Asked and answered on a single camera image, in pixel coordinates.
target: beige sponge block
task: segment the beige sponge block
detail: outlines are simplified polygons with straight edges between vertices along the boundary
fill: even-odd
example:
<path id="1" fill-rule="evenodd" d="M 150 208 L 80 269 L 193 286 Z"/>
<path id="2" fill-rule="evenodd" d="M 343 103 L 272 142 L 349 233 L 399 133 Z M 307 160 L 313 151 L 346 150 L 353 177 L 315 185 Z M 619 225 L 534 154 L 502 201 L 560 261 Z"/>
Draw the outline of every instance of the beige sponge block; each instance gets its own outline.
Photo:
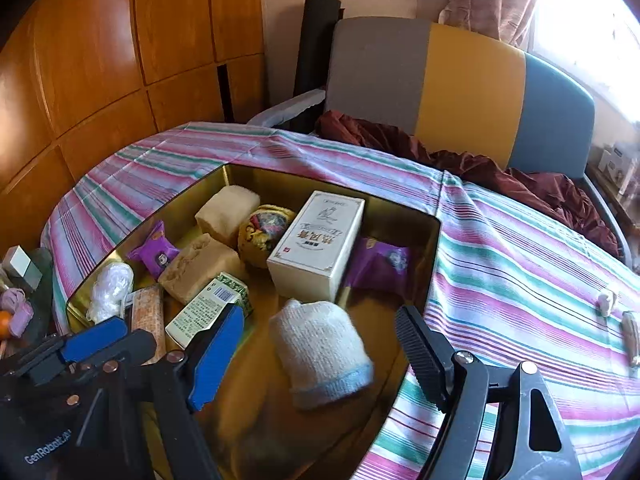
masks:
<path id="1" fill-rule="evenodd" d="M 231 248 L 238 246 L 240 224 L 260 205 L 260 196 L 241 186 L 226 186 L 196 213 L 203 233 Z"/>
<path id="2" fill-rule="evenodd" d="M 238 253 L 203 234 L 180 251 L 160 274 L 158 283 L 176 300 L 187 304 L 220 272 L 246 279 Z"/>

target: crumpled clear plastic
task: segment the crumpled clear plastic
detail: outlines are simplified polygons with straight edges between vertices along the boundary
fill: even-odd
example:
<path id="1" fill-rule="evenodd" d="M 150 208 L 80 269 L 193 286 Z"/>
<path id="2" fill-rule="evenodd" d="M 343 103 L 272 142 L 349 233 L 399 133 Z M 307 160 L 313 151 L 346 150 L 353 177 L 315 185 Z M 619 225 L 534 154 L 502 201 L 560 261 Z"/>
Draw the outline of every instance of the crumpled clear plastic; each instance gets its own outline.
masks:
<path id="1" fill-rule="evenodd" d="M 133 270 L 127 264 L 115 262 L 107 265 L 98 275 L 91 291 L 91 305 L 86 318 L 100 323 L 119 316 L 122 300 L 133 290 Z"/>

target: wooden wall panel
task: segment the wooden wall panel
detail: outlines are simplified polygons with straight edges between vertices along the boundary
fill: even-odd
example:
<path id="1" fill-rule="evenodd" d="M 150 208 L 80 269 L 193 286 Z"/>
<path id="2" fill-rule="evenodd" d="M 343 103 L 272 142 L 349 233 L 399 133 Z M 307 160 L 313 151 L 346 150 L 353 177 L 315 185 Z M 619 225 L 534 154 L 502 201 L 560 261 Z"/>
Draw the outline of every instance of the wooden wall panel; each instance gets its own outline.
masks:
<path id="1" fill-rule="evenodd" d="M 33 13 L 28 12 L 0 52 L 0 189 L 53 136 L 36 91 L 32 24 Z"/>
<path id="2" fill-rule="evenodd" d="M 262 0 L 211 0 L 216 60 L 264 51 Z"/>
<path id="3" fill-rule="evenodd" d="M 57 136 L 142 86 L 130 0 L 38 0 L 44 100 Z"/>
<path id="4" fill-rule="evenodd" d="M 156 126 L 146 92 L 139 90 L 69 130 L 60 139 L 60 148 L 77 182 L 112 153 L 154 133 Z"/>
<path id="5" fill-rule="evenodd" d="M 136 0 L 146 83 L 213 62 L 209 0 Z"/>
<path id="6" fill-rule="evenodd" d="M 265 109 L 263 54 L 239 57 L 226 63 L 231 104 L 236 123 L 245 123 Z"/>
<path id="7" fill-rule="evenodd" d="M 73 180 L 60 149 L 44 153 L 11 190 L 0 194 L 0 254 L 15 244 L 40 245 L 42 227 Z"/>
<path id="8" fill-rule="evenodd" d="M 158 129 L 168 130 L 189 121 L 223 121 L 215 65 L 189 70 L 148 88 Z"/>

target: dark red blanket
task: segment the dark red blanket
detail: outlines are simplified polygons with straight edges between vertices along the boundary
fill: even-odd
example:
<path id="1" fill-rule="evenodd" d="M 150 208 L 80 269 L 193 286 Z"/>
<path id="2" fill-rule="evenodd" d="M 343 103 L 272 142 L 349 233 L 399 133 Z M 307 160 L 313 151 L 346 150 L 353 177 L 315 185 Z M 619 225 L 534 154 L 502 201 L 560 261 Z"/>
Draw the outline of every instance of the dark red blanket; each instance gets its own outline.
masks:
<path id="1" fill-rule="evenodd" d="M 319 137 L 391 153 L 473 182 L 574 229 L 587 240 L 618 257 L 618 242 L 585 192 L 562 173 L 503 171 L 490 158 L 442 150 L 429 153 L 412 136 L 388 124 L 375 124 L 329 110 L 316 123 Z"/>

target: gold wrapped ball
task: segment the gold wrapped ball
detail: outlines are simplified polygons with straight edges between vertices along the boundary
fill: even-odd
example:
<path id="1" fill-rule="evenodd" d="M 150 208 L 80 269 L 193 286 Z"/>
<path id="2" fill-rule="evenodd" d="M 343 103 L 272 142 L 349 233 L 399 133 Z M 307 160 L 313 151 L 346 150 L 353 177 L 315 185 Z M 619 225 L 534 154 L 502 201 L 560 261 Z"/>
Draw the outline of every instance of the gold wrapped ball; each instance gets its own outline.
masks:
<path id="1" fill-rule="evenodd" d="M 245 263 L 267 268 L 267 258 L 296 217 L 291 209 L 261 205 L 238 230 L 238 254 Z"/>

